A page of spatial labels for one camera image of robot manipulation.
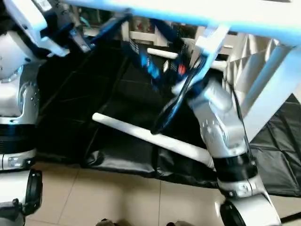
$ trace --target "white bar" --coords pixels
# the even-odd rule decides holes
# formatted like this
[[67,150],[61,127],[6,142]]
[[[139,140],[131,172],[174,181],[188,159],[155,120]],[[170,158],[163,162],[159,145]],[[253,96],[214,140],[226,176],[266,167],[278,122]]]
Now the white bar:
[[[163,51],[163,50],[155,49],[155,48],[147,48],[147,53],[156,55],[159,57],[168,58],[168,59],[176,59],[176,57],[178,56],[177,53]],[[213,63],[211,64],[211,68],[219,70],[221,72],[223,72],[226,67],[227,67],[226,61],[214,60]]]
[[[265,62],[264,66],[262,68],[260,68],[259,72],[257,72],[258,73],[257,78],[252,82],[252,86],[249,88],[248,92],[246,93],[246,98],[240,106],[243,117],[245,117],[248,114],[250,109],[253,107],[254,103],[257,101],[257,99],[261,95],[262,91],[264,89],[266,89],[266,87],[268,86],[269,81],[272,80],[273,77],[275,77],[277,75],[277,71],[279,71],[278,69],[280,68],[280,66],[282,65],[285,67],[284,59],[286,58],[286,56],[289,54],[290,51],[291,51],[291,49],[288,47],[285,47],[283,45],[277,45],[275,47],[275,49],[272,51],[267,62]],[[283,71],[283,73],[284,74],[281,75],[281,76],[283,76],[283,80],[291,77],[291,75],[289,73],[289,68],[287,69],[287,72]],[[277,91],[276,92],[277,95],[280,94],[281,91],[278,89],[282,86],[281,86],[281,83],[278,85],[279,85],[279,87],[277,87],[277,86],[270,87],[269,88],[270,93],[273,90],[275,90],[275,91]],[[270,96],[270,98],[273,98],[272,100],[274,101],[274,99],[276,99],[276,96]]]
[[301,47],[285,57],[271,79],[244,116],[246,133],[251,141],[301,82]]
[[206,26],[225,24],[231,31],[301,44],[300,6],[262,0],[64,0],[71,5],[123,11],[136,16]]
[[155,48],[147,48],[147,53],[153,54],[153,55],[156,55],[159,57],[168,58],[168,59],[176,59],[178,56],[177,53],[163,51],[163,50],[155,49]]
[[147,129],[119,121],[103,114],[94,113],[92,119],[96,122],[112,127],[114,129],[118,129],[139,139],[145,140],[152,144],[166,148],[170,151],[176,152],[180,155],[199,161],[206,166],[214,169],[212,157],[206,149],[161,134],[152,135],[151,132]]

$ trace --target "black tarp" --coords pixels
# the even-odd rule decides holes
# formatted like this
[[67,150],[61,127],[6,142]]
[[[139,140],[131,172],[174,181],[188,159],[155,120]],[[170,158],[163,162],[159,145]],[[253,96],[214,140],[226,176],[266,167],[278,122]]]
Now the black tarp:
[[[215,173],[203,164],[91,120],[94,112],[100,112],[149,129],[168,101],[119,46],[119,42],[103,42],[89,54],[54,57],[41,67],[39,157],[216,188]],[[164,59],[155,57],[155,61],[160,65]],[[215,70],[210,73],[221,76]],[[300,116],[300,104],[291,96],[251,143],[270,194],[301,196]],[[187,105],[164,134],[205,147],[198,121]]]

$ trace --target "white pipe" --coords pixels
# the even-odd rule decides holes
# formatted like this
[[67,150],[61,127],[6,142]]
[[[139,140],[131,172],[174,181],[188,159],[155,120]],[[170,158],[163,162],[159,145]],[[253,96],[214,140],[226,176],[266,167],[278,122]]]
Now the white pipe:
[[[178,56],[177,53],[163,51],[163,50],[155,49],[155,48],[147,48],[147,53],[156,55],[159,57],[168,58],[168,59],[176,59],[176,57]],[[211,68],[219,70],[221,72],[223,72],[226,67],[227,67],[227,61],[214,60],[213,63],[211,64]]]
[[207,26],[225,24],[231,31],[271,37],[283,44],[301,44],[297,3],[262,0],[62,0],[71,5],[109,11],[132,10],[133,15]]
[[166,148],[190,159],[199,161],[206,166],[214,169],[212,157],[206,149],[164,136],[162,134],[152,135],[151,132],[147,129],[119,121],[100,113],[94,113],[92,119],[96,122],[112,127],[114,129],[118,129],[139,139]]
[[153,54],[153,55],[156,55],[159,57],[168,58],[168,59],[176,59],[178,56],[177,53],[163,51],[163,50],[155,49],[155,48],[147,48],[147,53]]

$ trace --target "tile floor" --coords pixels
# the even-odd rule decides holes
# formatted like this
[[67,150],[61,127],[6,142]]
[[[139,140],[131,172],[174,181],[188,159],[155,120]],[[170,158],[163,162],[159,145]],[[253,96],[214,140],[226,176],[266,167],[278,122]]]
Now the tile floor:
[[[132,226],[186,221],[222,226],[218,190],[172,184],[140,176],[37,163],[43,171],[43,204],[26,226],[95,226],[103,218]],[[301,211],[301,199],[272,197],[281,217]],[[300,225],[301,221],[287,224]]]

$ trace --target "white metal frame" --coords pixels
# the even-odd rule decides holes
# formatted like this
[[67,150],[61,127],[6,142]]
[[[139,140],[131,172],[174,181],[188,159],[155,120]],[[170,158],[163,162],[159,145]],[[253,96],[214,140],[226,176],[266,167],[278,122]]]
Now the white metal frame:
[[[230,58],[228,61],[227,70],[232,72],[233,76],[229,77],[228,72],[224,74],[225,79],[236,88],[240,88],[239,85],[243,83],[250,83],[247,84],[248,88],[243,88],[241,93],[239,92],[249,140],[255,137],[301,82],[301,5],[295,1],[294,3],[262,0],[64,1],[71,5],[111,11],[130,8],[136,16],[197,25],[199,29],[196,36],[199,35],[201,26],[224,24],[229,26],[231,31],[252,34],[249,44],[260,43],[256,40],[258,36],[267,37],[271,42],[274,39],[279,41],[276,44],[266,43],[267,48],[264,49],[257,46],[258,49],[254,54],[243,49],[248,46],[243,41],[237,44],[233,41],[232,45],[227,41],[224,43],[226,46],[235,46],[231,51],[231,57],[235,56],[235,49],[239,49],[242,43],[239,52],[243,54],[238,59]],[[156,38],[157,34],[157,32],[152,35],[130,32],[131,38],[151,39],[155,44],[165,45]],[[260,70],[252,74],[252,67],[256,65],[256,57],[260,59],[260,54],[263,54]]]
[[106,126],[118,129],[124,133],[135,136],[139,139],[156,144],[170,151],[176,152],[188,158],[194,159],[205,164],[207,167],[214,169],[213,159],[210,153],[203,148],[185,143],[183,141],[164,136],[162,134],[152,135],[147,129],[134,126],[132,124],[119,121],[109,116],[94,113],[92,119]]

